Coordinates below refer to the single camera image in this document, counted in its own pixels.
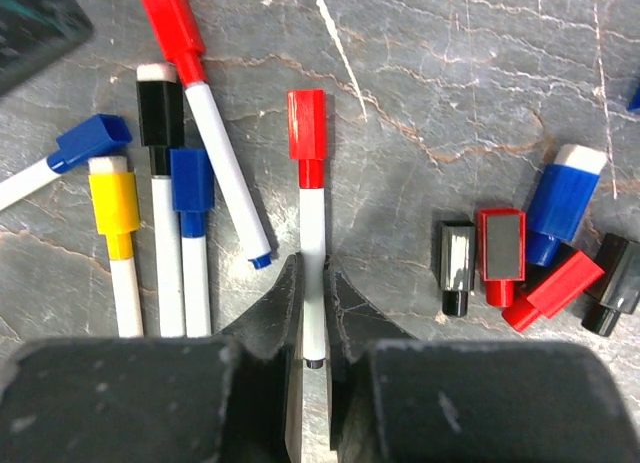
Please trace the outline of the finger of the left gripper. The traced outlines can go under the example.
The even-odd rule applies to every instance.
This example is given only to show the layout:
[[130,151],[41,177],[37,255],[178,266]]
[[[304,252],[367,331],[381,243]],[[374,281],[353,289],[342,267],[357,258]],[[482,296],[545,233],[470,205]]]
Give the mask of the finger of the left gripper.
[[1,0],[1,94],[86,43],[93,33],[76,0]]

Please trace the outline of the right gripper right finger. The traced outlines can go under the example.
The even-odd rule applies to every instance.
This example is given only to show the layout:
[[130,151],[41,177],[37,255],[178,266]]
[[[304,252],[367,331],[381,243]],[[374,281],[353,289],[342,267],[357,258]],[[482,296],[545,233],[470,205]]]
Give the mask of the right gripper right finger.
[[337,260],[324,266],[330,446],[342,462],[635,462],[639,438],[589,349],[424,341]]

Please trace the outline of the black marker cap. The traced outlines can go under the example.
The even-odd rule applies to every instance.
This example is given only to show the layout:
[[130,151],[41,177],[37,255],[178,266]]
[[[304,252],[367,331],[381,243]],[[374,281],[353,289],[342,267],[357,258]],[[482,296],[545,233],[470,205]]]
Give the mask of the black marker cap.
[[437,280],[444,315],[467,315],[469,294],[474,290],[476,227],[468,220],[438,223]]
[[609,337],[622,315],[632,315],[639,304],[639,243],[607,233],[594,262],[604,275],[586,291],[592,305],[581,325]]

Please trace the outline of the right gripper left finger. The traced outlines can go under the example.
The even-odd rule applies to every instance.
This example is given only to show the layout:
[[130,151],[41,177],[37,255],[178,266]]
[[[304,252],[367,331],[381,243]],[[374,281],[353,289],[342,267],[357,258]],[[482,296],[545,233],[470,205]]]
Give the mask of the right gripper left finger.
[[1,373],[5,462],[297,462],[304,269],[203,338],[49,338]]

